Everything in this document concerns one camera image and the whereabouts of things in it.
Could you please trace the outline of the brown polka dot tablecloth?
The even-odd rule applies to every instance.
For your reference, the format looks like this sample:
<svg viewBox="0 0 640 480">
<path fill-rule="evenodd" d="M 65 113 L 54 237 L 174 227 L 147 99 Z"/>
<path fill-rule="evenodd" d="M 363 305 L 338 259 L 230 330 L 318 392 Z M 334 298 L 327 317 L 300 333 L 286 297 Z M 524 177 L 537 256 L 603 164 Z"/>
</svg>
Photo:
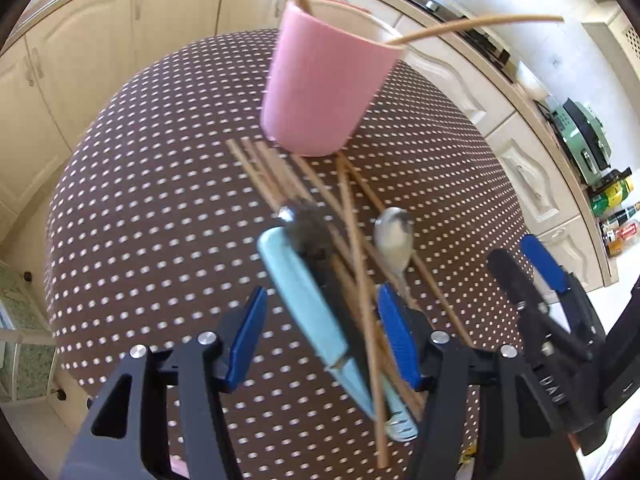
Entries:
<svg viewBox="0 0 640 480">
<path fill-rule="evenodd" d="M 229 140 L 260 140 L 277 32 L 191 44 L 131 78 L 68 163 L 47 222 L 47 311 L 64 368 L 95 396 L 135 344 L 163 349 L 214 327 L 269 287 L 258 236 L 278 224 Z M 483 136 L 434 84 L 398 63 L 346 146 L 387 206 L 404 208 L 434 296 L 407 273 L 438 330 L 453 307 L 478 348 L 518 344 L 518 317 L 486 266 L 517 252 L 520 204 Z M 244 384 L 224 400 L 247 479 L 398 479 L 378 469 L 370 419 L 334 382 L 277 294 Z"/>
</svg>

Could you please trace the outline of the black gas stove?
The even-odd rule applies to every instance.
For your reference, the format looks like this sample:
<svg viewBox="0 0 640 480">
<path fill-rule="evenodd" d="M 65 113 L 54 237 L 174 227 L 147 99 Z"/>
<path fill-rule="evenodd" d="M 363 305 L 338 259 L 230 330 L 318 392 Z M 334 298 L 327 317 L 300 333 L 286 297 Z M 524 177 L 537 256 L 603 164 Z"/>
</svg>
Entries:
<svg viewBox="0 0 640 480">
<path fill-rule="evenodd" d="M 466 18 L 463 11 L 456 10 L 448 0 L 408 0 L 423 9 L 432 18 L 441 23 Z M 494 36 L 486 26 L 475 27 L 457 35 L 470 44 L 480 55 L 495 67 L 511 84 L 514 83 L 516 62 L 507 47 Z"/>
</svg>

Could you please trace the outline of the cream lower kitchen cabinets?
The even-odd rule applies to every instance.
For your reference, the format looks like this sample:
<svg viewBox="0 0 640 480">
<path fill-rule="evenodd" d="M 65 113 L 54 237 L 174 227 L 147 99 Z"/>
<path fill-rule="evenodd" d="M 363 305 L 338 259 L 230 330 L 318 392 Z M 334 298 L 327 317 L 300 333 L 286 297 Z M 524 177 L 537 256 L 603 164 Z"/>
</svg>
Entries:
<svg viewBox="0 0 640 480">
<path fill-rule="evenodd" d="M 210 35 L 276 27 L 289 1 L 32 0 L 1 51 L 2 229 L 135 73 Z M 588 289 L 615 283 L 584 188 L 523 91 L 454 34 L 408 44 L 404 58 L 486 138 L 552 255 Z"/>
</svg>

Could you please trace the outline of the pink cylindrical utensil holder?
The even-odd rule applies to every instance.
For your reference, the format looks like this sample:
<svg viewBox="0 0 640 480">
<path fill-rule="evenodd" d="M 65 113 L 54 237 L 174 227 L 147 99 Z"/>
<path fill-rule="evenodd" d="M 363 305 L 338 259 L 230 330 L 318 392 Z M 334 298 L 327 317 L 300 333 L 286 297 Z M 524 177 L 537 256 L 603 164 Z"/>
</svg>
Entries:
<svg viewBox="0 0 640 480">
<path fill-rule="evenodd" d="M 331 155 L 357 130 L 404 49 L 371 13 L 337 0 L 290 1 L 283 13 L 262 99 L 271 142 L 305 157 Z"/>
</svg>

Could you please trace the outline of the black plastic spork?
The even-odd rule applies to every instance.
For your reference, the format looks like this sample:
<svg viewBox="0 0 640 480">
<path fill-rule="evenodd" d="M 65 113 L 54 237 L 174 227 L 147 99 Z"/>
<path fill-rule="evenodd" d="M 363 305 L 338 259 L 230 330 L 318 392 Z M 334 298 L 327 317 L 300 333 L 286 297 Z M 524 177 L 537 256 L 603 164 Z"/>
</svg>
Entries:
<svg viewBox="0 0 640 480">
<path fill-rule="evenodd" d="M 294 252 L 303 259 L 328 304 L 358 370 L 369 377 L 366 344 L 343 297 L 342 285 L 332 266 L 334 244 L 323 214 L 309 200 L 287 200 L 279 211 Z"/>
</svg>

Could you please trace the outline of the mint green sheathed knife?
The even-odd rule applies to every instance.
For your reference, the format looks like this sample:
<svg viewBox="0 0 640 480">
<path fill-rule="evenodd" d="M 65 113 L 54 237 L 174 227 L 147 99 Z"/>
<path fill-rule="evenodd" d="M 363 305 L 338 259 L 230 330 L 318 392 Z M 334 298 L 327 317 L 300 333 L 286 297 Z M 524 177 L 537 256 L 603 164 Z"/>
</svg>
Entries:
<svg viewBox="0 0 640 480">
<path fill-rule="evenodd" d="M 294 252 L 284 226 L 263 232 L 258 250 L 284 304 L 324 368 L 344 393 L 375 419 L 369 377 L 364 378 L 347 342 L 303 259 Z"/>
</svg>

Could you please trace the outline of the white step stool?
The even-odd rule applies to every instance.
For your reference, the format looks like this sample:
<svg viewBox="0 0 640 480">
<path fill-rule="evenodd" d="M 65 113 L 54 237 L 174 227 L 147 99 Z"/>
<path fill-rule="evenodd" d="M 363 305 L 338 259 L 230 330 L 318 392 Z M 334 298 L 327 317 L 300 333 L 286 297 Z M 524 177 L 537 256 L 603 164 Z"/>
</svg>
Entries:
<svg viewBox="0 0 640 480">
<path fill-rule="evenodd" d="M 1 263 L 1 403 L 46 398 L 56 349 L 24 276 Z"/>
</svg>

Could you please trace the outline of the yellow green bottle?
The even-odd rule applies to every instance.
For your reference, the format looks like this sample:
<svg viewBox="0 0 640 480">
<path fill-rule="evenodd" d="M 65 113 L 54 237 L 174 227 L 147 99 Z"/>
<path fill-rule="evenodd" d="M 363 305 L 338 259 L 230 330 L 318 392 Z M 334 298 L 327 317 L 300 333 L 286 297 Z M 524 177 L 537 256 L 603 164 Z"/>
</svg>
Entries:
<svg viewBox="0 0 640 480">
<path fill-rule="evenodd" d="M 618 179 L 610 184 L 604 191 L 590 198 L 591 212 L 596 217 L 601 217 L 608 210 L 620 205 L 634 190 L 631 177 Z"/>
</svg>

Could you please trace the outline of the silver metal spoon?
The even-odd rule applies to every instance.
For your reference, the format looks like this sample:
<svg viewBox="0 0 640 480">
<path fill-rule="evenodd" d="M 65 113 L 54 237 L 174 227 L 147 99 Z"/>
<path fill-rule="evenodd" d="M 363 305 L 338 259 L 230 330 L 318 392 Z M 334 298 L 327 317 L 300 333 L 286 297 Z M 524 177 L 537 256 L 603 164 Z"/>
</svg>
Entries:
<svg viewBox="0 0 640 480">
<path fill-rule="evenodd" d="M 405 270 L 413 252 L 413 228 L 408 212 L 399 207 L 384 209 L 375 221 L 373 239 L 386 268 L 398 279 L 401 295 L 408 299 Z"/>
</svg>

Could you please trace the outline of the green countertop appliance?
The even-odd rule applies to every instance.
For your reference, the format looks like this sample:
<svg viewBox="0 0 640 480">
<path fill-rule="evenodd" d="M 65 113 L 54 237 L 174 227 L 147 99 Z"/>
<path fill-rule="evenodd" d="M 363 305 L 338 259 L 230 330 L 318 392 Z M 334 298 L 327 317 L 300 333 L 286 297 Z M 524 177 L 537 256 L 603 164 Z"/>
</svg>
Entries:
<svg viewBox="0 0 640 480">
<path fill-rule="evenodd" d="M 600 122 L 581 102 L 567 99 L 552 110 L 551 123 L 568 158 L 586 185 L 598 183 L 611 167 L 611 147 Z"/>
</svg>

